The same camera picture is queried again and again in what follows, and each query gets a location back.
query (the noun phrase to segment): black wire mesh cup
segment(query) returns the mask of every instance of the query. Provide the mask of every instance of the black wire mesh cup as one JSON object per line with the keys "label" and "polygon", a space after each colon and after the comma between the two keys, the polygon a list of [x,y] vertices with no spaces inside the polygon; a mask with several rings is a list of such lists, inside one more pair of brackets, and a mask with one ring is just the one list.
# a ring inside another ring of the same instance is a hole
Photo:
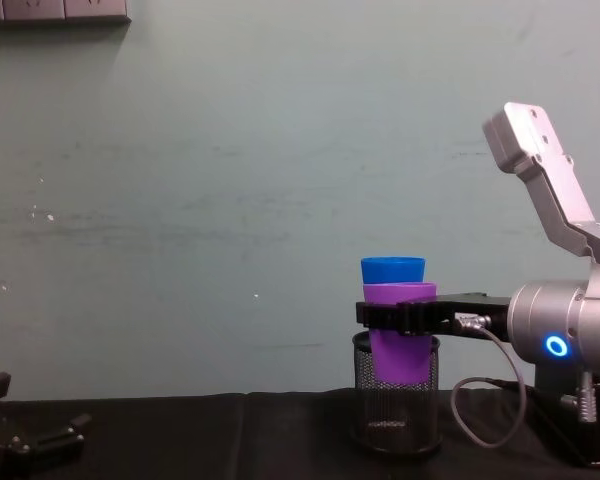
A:
{"label": "black wire mesh cup", "polygon": [[433,337],[429,378],[426,382],[391,384],[376,378],[369,332],[353,337],[355,364],[355,413],[352,436],[376,452],[422,457],[437,450],[438,347]]}

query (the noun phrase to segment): cable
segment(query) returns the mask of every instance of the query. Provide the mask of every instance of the cable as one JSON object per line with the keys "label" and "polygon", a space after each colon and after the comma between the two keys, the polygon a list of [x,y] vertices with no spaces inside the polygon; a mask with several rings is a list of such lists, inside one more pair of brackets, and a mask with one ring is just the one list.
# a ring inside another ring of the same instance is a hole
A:
{"label": "cable", "polygon": [[519,388],[519,392],[520,392],[520,410],[518,411],[518,416],[516,417],[516,419],[513,423],[513,426],[511,427],[511,430],[509,430],[509,433],[507,433],[501,440],[498,440],[497,442],[494,442],[494,443],[490,443],[490,442],[486,442],[486,441],[482,440],[480,437],[478,437],[475,433],[473,433],[471,431],[469,426],[460,417],[460,413],[458,412],[458,406],[457,406],[458,392],[460,392],[460,389],[462,387],[464,387],[468,383],[473,383],[473,382],[485,382],[485,383],[490,383],[490,384],[496,385],[496,386],[499,386],[499,385],[498,385],[497,381],[495,381],[491,378],[471,377],[471,378],[465,378],[464,380],[458,382],[455,387],[453,387],[453,390],[451,391],[451,412],[453,413],[453,417],[455,418],[456,422],[458,422],[458,425],[460,426],[460,428],[464,431],[464,433],[467,434],[467,436],[474,443],[476,443],[477,445],[479,445],[483,448],[499,448],[502,445],[504,445],[505,443],[507,443],[509,440],[511,440],[511,437],[513,437],[516,434],[516,432],[518,431],[520,426],[524,423],[524,418],[525,418],[525,415],[527,412],[527,386],[524,383],[524,379],[522,378],[522,374],[520,373],[520,370],[518,370],[518,367],[516,367],[515,363],[513,363],[513,359],[511,358],[511,355],[509,355],[509,352],[507,352],[507,350],[504,348],[504,344],[498,339],[498,337],[496,337],[489,330],[485,330],[482,327],[476,328],[476,330],[478,332],[480,332],[481,334],[483,334],[484,336],[488,337],[490,340],[493,340],[493,342],[496,344],[496,346],[502,351],[504,356],[507,358],[507,361],[509,362],[509,365],[511,365],[511,368],[513,368],[513,371],[516,374],[516,378],[518,380],[518,388]]}

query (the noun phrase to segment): wall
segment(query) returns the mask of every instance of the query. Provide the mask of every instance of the wall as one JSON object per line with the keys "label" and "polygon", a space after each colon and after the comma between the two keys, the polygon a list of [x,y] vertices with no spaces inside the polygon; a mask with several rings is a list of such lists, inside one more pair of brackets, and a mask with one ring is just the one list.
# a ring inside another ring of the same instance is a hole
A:
{"label": "wall", "polygon": [[[600,217],[600,1],[133,7],[0,32],[13,398],[351,385],[365,255],[424,255],[443,292],[586,276],[480,126],[545,106]],[[486,342],[441,356],[445,388],[511,376]]]}

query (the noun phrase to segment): purple cup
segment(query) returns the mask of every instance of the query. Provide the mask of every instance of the purple cup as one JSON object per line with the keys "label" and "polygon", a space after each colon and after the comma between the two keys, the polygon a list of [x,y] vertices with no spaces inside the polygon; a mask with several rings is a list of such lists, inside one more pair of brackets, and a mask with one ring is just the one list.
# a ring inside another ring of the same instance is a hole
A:
{"label": "purple cup", "polygon": [[[379,305],[436,296],[436,284],[376,283],[363,285],[364,301]],[[406,336],[389,330],[371,330],[373,368],[378,380],[386,383],[413,385],[429,379],[431,358],[430,336]]]}

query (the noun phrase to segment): black table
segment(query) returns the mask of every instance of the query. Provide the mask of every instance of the black table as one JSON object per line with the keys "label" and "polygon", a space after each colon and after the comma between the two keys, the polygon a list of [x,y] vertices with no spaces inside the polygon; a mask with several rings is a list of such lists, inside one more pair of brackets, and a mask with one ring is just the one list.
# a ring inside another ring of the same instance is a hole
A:
{"label": "black table", "polygon": [[[495,439],[515,416],[515,395],[463,392],[478,433]],[[484,450],[455,425],[441,394],[441,451],[422,463],[378,458],[348,437],[353,391],[252,393],[191,398],[9,402],[0,409],[40,430],[87,412],[94,423],[82,460],[51,479],[600,479],[547,451],[525,426],[510,444]]]}

